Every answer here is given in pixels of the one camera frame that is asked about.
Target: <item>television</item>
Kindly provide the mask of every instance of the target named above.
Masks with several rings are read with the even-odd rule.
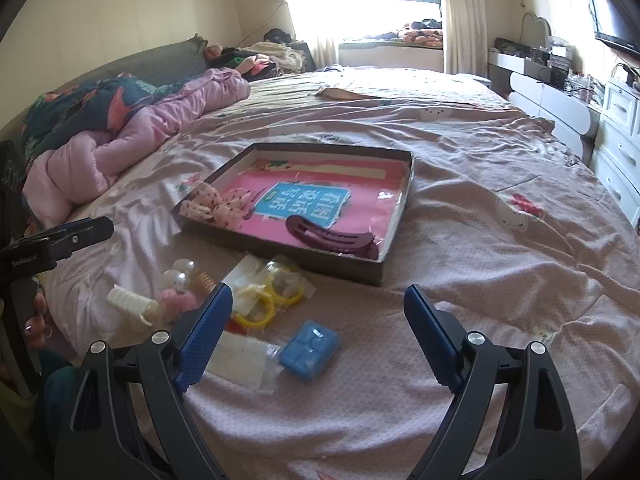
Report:
[[[611,48],[640,59],[640,46],[610,0],[589,0],[589,10],[596,38]]]

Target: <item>pink blanket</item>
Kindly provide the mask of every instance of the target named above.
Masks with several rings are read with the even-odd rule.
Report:
[[[207,70],[177,96],[140,110],[117,135],[84,131],[33,163],[23,193],[44,227],[62,224],[75,204],[105,193],[118,176],[205,112],[249,97],[236,70]]]

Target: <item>gray headboard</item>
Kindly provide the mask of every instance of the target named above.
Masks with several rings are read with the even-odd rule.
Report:
[[[200,75],[207,69],[202,55],[206,46],[207,40],[196,34],[190,40],[143,50],[137,54],[117,59],[94,68],[52,90],[63,91],[75,84],[93,79],[116,77],[122,72],[130,72],[155,86],[175,83],[188,77]],[[0,129],[0,140],[18,138],[27,111],[28,108],[25,108]]]

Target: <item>metal screw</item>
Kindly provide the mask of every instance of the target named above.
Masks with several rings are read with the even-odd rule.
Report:
[[[538,355],[542,355],[546,352],[546,348],[542,343],[536,341],[535,343],[531,343],[531,351]]]
[[[157,345],[161,345],[162,343],[169,341],[169,334],[164,330],[161,330],[151,336],[151,341]]]
[[[485,342],[484,336],[479,332],[470,333],[468,336],[466,336],[466,339],[472,345],[481,345],[481,344],[484,344],[484,342]]]
[[[91,345],[91,353],[99,354],[104,350],[105,346],[106,345],[104,344],[104,341],[96,341],[94,344]]]

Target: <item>bed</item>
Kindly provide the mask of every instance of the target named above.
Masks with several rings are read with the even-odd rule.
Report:
[[[182,234],[172,206],[250,143],[337,142],[409,150],[415,174],[380,288],[319,274],[311,300],[264,333],[282,344],[308,319],[335,330],[338,356],[312,385],[280,374],[272,393],[206,373],[186,394],[231,478],[406,478],[450,403],[402,312],[419,284],[439,309],[500,345],[549,348],[570,401],[586,478],[640,398],[640,244],[596,177],[530,118],[468,78],[346,70],[252,84],[206,114],[70,218],[105,215],[111,240],[46,279],[54,320],[82,355],[97,339],[140,342],[105,301],[115,284],[153,297],[176,258],[214,279],[243,254]],[[496,388],[468,468],[500,413]],[[138,398],[141,428],[153,440]]]

